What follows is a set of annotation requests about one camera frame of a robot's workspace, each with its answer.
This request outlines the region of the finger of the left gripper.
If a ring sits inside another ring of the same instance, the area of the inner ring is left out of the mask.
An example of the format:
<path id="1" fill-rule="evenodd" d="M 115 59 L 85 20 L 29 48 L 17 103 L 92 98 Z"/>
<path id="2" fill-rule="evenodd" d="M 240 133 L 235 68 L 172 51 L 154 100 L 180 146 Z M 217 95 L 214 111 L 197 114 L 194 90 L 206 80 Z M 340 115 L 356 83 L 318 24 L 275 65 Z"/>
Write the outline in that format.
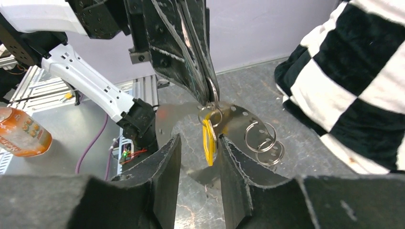
<path id="1" fill-rule="evenodd" d="M 190 45 L 180 1 L 142 2 L 150 61 L 159 76 L 185 89 L 205 105 L 209 102 L 208 92 Z"/>
<path id="2" fill-rule="evenodd" d="M 181 0 L 180 8 L 202 82 L 207 88 L 208 101 L 218 103 L 218 82 L 210 54 L 210 10 L 205 0 Z"/>

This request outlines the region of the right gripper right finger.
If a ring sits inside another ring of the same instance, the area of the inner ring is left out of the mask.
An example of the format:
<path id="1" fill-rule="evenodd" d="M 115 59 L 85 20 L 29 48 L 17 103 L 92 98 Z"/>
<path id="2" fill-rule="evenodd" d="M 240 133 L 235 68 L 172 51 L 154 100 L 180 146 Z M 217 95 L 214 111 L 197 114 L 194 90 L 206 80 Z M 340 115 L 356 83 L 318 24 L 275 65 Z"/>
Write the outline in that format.
<path id="1" fill-rule="evenodd" d="M 288 178 L 272 172 L 220 135 L 220 175 L 228 229 L 294 229 L 296 219 L 284 209 L 280 191 Z"/>

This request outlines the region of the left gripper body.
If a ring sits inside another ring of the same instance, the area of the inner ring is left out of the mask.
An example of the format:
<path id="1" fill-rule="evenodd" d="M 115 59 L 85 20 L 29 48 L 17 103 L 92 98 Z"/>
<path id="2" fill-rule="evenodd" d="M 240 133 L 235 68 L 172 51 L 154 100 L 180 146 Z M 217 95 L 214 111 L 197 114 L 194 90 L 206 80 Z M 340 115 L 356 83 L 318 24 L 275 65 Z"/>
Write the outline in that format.
<path id="1" fill-rule="evenodd" d="M 149 62 L 149 43 L 142 1 L 125 0 L 125 8 L 133 42 L 133 47 L 128 50 L 131 62 L 132 64 Z"/>

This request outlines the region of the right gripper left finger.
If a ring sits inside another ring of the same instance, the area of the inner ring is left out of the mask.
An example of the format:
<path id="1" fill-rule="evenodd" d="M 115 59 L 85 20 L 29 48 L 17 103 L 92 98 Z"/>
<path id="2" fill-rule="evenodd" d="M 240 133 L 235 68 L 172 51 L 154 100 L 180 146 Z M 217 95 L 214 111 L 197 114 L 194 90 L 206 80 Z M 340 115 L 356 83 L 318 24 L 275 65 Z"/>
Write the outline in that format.
<path id="1" fill-rule="evenodd" d="M 114 176 L 119 190 L 115 229 L 172 229 L 181 167 L 181 136 L 176 134 L 156 153 Z"/>

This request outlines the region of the metal key organizer plate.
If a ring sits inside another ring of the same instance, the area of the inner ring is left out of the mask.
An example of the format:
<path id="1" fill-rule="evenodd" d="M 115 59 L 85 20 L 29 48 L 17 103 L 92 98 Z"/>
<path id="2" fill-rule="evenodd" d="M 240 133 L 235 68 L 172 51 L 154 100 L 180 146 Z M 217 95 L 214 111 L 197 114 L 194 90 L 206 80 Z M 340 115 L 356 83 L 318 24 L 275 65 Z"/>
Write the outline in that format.
<path id="1" fill-rule="evenodd" d="M 209 119 L 213 132 L 225 135 L 239 150 L 257 164 L 273 169 L 285 155 L 285 147 L 277 140 L 275 128 L 247 109 L 228 102 L 220 102 L 217 110 L 198 103 L 160 104 L 156 114 L 156 131 L 159 146 L 171 137 L 173 127 L 184 117 Z M 208 156 L 192 156 L 191 162 L 181 163 L 181 169 L 197 183 L 220 189 L 219 149 L 213 153 L 212 163 Z"/>

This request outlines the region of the yellow tagged key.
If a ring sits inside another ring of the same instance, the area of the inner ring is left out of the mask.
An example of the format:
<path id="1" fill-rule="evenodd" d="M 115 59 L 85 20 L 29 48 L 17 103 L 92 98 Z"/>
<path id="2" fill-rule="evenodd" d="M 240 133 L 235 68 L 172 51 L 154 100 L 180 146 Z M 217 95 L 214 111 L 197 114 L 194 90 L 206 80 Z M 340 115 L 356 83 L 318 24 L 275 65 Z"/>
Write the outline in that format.
<path id="1" fill-rule="evenodd" d="M 221 110 L 214 109 L 212 106 L 202 107 L 198 112 L 198 120 L 202 124 L 203 149 L 209 167 L 213 166 L 214 154 L 217 150 L 217 134 L 214 129 L 221 123 L 222 119 Z"/>

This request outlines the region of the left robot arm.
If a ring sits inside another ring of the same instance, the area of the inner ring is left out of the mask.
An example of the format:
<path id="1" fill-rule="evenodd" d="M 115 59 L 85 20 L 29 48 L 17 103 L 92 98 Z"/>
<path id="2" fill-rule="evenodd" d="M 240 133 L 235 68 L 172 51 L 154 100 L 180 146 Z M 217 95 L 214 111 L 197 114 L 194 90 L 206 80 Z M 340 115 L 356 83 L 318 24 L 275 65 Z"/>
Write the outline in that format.
<path id="1" fill-rule="evenodd" d="M 67 33 L 109 40 L 130 35 L 140 61 L 217 106 L 204 0 L 3 0 L 0 39 L 17 61 L 60 77 L 101 107 L 139 149 L 158 150 L 153 107 L 120 91 L 69 44 Z"/>

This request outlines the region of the black white checkered blanket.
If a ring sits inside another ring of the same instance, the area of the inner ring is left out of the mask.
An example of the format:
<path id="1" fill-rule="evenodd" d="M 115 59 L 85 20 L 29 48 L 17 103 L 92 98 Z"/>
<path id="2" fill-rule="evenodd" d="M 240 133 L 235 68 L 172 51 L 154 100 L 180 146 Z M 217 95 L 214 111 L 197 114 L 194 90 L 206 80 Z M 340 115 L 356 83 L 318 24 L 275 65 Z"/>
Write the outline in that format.
<path id="1" fill-rule="evenodd" d="M 284 108 L 353 171 L 404 173 L 404 1 L 343 0 L 274 78 Z"/>

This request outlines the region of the orange drink bottle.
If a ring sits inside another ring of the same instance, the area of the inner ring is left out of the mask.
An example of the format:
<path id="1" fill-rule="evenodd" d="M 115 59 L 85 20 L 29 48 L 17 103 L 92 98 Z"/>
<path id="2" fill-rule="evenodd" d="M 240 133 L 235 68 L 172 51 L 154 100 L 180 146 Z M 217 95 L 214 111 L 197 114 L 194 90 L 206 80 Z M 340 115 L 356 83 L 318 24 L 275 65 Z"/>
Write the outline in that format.
<path id="1" fill-rule="evenodd" d="M 0 147 L 17 157 L 44 154 L 51 146 L 52 135 L 22 110 L 0 108 Z"/>

